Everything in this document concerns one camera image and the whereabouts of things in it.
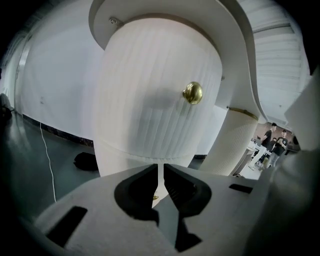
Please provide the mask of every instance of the floor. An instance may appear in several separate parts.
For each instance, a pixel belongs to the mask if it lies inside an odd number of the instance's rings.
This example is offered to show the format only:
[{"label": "floor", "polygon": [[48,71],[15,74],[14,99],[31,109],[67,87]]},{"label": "floor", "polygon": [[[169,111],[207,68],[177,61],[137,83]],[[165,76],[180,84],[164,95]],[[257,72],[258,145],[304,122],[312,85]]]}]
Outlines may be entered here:
[{"label": "floor", "polygon": [[[74,143],[43,130],[54,175],[56,199],[81,184],[100,177],[98,171],[83,171],[73,164],[77,154],[94,154],[89,146]],[[1,137],[1,177],[18,215],[33,222],[54,203],[52,175],[40,127],[13,113]],[[198,169],[203,160],[193,159],[189,167]]]}]

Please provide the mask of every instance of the white curved structure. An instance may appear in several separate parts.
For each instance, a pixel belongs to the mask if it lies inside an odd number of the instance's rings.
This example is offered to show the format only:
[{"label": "white curved structure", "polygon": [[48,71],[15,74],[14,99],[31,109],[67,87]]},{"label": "white curved structure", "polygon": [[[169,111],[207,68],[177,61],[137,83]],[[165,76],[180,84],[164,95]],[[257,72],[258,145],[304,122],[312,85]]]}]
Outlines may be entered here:
[{"label": "white curved structure", "polygon": [[240,161],[257,128],[251,116],[229,110],[200,170],[228,176]]},{"label": "white curved structure", "polygon": [[[133,165],[188,166],[218,94],[222,64],[214,46],[177,21],[129,22],[110,39],[95,96],[94,148],[102,176]],[[183,97],[203,88],[199,104]]]}]

